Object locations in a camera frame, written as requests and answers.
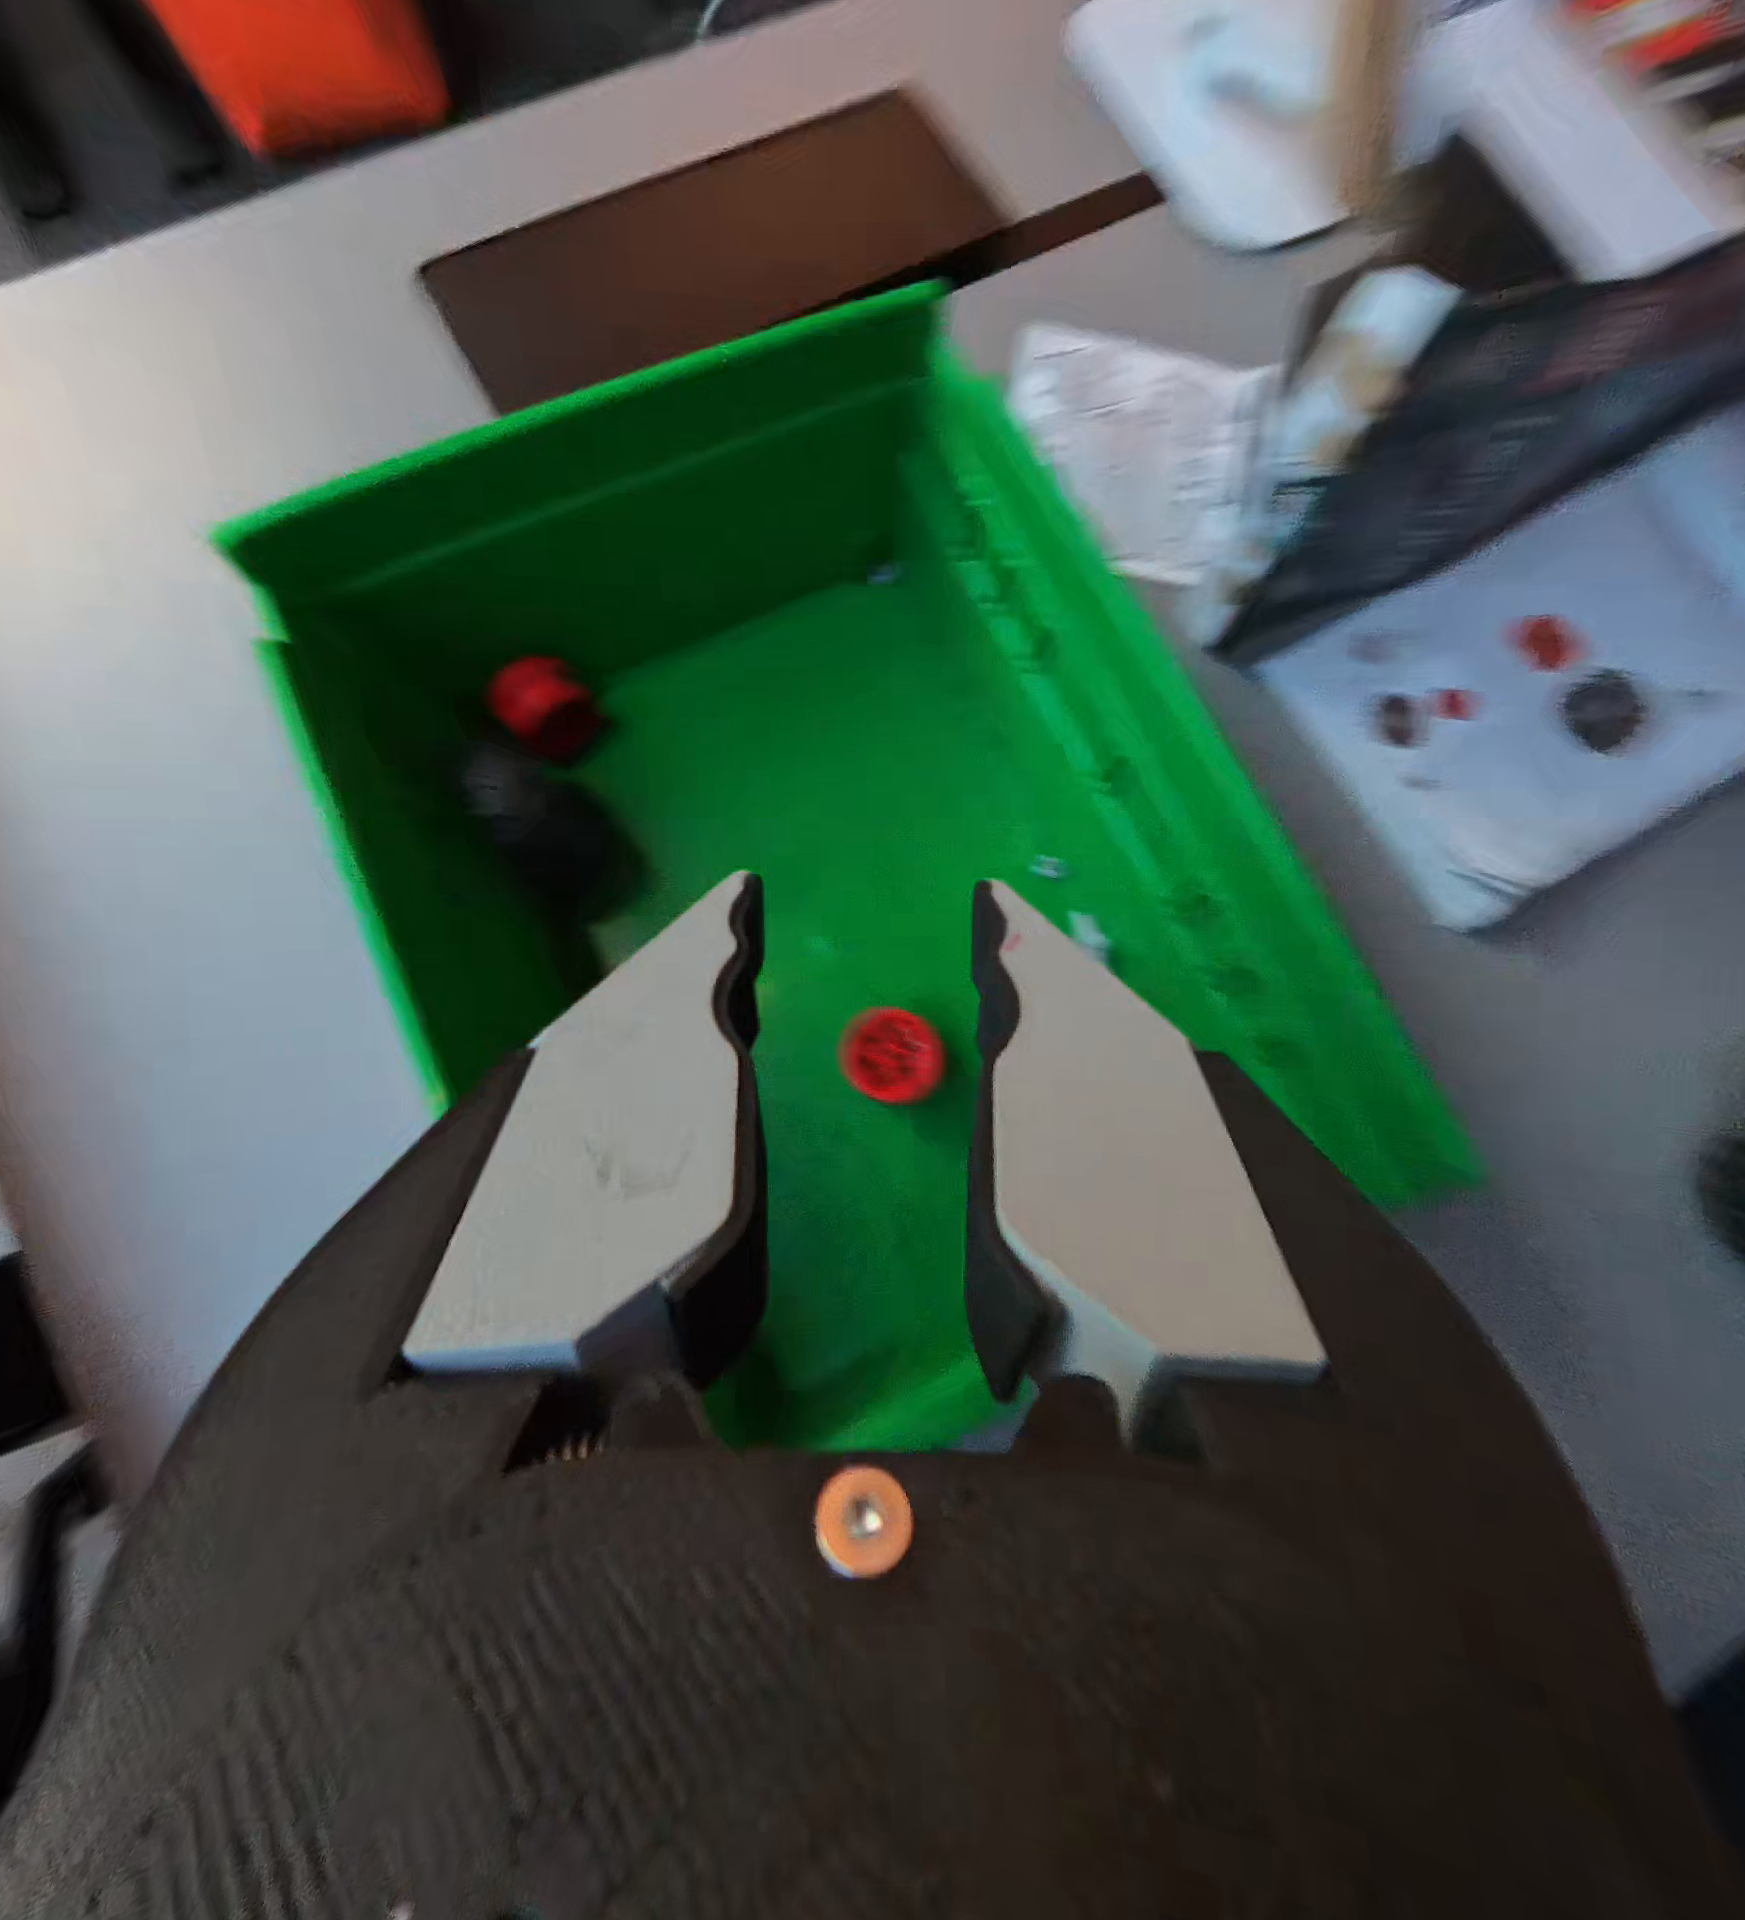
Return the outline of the green plastic bin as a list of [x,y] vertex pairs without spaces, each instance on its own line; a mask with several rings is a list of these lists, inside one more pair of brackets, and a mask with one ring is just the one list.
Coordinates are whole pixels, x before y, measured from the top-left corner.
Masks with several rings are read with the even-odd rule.
[[[934,289],[784,324],[355,470],[213,535],[406,1052],[442,1109],[735,870],[764,883],[770,1297],[713,1389],[740,1444],[932,1448],[992,1407],[964,1302],[971,895],[1099,921],[1381,1209],[1484,1169],[1133,591],[941,330]],[[557,771],[642,856],[551,915],[464,813],[507,660],[607,713]],[[1039,855],[1072,874],[1027,873]],[[932,1099],[835,1063],[932,1022]]]

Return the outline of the wooden stick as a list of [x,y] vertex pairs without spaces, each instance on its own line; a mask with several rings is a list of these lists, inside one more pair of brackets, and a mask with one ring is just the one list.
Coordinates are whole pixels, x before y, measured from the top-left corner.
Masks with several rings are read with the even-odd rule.
[[1340,1],[1322,108],[1345,213],[1377,209],[1395,171],[1399,100],[1413,36],[1409,1]]

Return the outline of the orange cushion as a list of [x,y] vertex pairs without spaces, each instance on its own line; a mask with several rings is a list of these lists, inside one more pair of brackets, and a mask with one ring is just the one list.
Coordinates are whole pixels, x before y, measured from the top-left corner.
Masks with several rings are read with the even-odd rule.
[[410,1],[149,1],[193,81],[254,156],[422,134],[451,90]]

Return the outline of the lego instruction booklet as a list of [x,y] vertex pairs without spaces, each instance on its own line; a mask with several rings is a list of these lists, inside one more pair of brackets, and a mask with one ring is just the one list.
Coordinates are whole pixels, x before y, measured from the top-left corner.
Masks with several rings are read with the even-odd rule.
[[1504,921],[1745,774],[1745,408],[1256,677],[1436,925]]

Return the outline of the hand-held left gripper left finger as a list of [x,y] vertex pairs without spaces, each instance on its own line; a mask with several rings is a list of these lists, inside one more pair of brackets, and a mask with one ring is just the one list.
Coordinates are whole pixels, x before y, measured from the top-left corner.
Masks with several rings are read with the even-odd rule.
[[768,1302],[761,966],[764,883],[735,873],[539,1035],[408,1368],[708,1387],[744,1354]]

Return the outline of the brown mat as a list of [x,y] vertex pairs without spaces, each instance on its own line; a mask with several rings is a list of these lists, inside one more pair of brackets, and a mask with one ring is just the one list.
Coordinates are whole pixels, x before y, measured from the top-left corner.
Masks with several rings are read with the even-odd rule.
[[1162,203],[1148,172],[1009,216],[906,90],[423,263],[489,405],[512,413],[918,282],[964,287]]

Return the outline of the white tray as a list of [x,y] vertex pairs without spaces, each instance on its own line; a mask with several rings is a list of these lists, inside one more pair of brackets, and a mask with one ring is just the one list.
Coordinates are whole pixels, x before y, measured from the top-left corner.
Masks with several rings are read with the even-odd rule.
[[[1322,108],[1340,1],[1092,1],[1062,47],[1183,230],[1268,254],[1355,220],[1339,203]],[[1424,4],[1399,100],[1407,121]]]

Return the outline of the clear plastic bag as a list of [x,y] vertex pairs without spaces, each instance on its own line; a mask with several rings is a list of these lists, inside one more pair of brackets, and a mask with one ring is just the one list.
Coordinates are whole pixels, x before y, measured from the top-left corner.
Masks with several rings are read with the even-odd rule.
[[1279,368],[1118,334],[1019,330],[1005,404],[1125,576],[1188,589],[1243,527]]

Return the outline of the black lego tire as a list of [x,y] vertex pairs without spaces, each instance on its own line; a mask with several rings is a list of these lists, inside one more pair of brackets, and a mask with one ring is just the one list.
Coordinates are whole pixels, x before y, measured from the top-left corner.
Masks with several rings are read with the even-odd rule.
[[642,856],[618,817],[581,780],[519,747],[480,740],[455,757],[467,818],[551,915],[594,925],[638,889]]

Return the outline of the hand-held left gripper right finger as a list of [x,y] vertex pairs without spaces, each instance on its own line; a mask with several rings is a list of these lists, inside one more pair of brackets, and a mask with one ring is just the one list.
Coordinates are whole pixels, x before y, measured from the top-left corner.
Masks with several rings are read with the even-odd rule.
[[1330,1359],[1198,1049],[1017,890],[971,898],[966,1329],[995,1404],[1081,1379],[1125,1444]]

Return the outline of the black lego box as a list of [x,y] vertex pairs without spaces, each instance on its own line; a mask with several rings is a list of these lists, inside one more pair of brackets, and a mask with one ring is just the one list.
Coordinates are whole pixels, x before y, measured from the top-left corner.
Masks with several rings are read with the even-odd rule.
[[1660,273],[1467,296],[1208,644],[1254,664],[1745,400],[1745,238]]

